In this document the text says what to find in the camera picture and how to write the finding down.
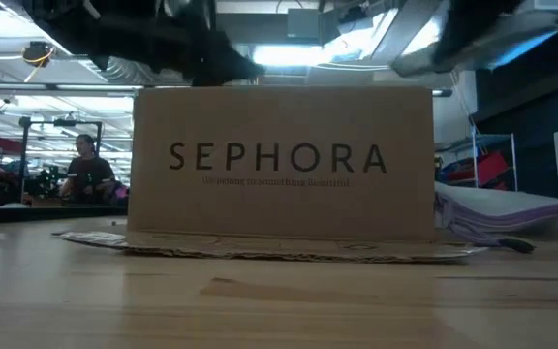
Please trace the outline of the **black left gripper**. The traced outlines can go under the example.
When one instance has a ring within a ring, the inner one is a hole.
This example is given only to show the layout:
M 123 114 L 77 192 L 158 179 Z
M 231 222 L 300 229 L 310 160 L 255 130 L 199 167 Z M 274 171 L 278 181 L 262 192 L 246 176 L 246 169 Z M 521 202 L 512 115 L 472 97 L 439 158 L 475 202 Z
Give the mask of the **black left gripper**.
M 21 0 L 52 39 L 105 69 L 112 57 L 153 69 L 194 67 L 193 86 L 253 80 L 263 66 L 216 28 L 216 0 Z

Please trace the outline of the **brown Sephora cardboard box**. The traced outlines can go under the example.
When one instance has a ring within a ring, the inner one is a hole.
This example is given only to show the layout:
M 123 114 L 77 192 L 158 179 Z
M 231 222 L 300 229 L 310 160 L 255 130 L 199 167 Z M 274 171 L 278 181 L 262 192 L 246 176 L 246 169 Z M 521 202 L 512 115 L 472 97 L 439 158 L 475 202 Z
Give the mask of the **brown Sephora cardboard box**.
M 432 94 L 418 86 L 154 88 L 134 102 L 127 223 L 63 239 L 170 257 L 445 263 Z

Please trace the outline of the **white mesh pouch purple trim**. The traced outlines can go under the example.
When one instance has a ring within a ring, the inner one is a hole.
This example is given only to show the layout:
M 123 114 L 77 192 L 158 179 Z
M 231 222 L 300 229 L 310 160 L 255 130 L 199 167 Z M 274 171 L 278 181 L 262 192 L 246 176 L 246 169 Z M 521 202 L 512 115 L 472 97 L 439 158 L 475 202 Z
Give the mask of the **white mesh pouch purple trim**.
M 479 247 L 530 254 L 535 246 L 513 233 L 558 230 L 558 199 L 515 191 L 435 184 L 435 227 Z

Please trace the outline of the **red plastic storage bin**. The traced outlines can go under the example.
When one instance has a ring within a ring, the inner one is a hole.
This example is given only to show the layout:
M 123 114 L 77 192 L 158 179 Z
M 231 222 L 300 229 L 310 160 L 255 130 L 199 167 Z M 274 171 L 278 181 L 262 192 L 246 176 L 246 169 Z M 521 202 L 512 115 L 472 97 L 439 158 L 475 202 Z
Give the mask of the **red plastic storage bin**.
M 501 152 L 491 152 L 477 157 L 476 162 L 471 158 L 456 163 L 456 168 L 449 173 L 448 180 L 483 187 L 510 168 Z

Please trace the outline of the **person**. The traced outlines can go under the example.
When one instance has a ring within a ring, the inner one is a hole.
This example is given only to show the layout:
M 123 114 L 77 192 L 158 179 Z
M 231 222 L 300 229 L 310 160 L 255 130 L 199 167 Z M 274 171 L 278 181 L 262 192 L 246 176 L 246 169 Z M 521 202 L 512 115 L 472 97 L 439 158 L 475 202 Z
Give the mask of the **person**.
M 106 205 L 116 184 L 113 170 L 98 155 L 91 136 L 80 134 L 75 142 L 78 156 L 71 161 L 59 194 L 77 205 Z

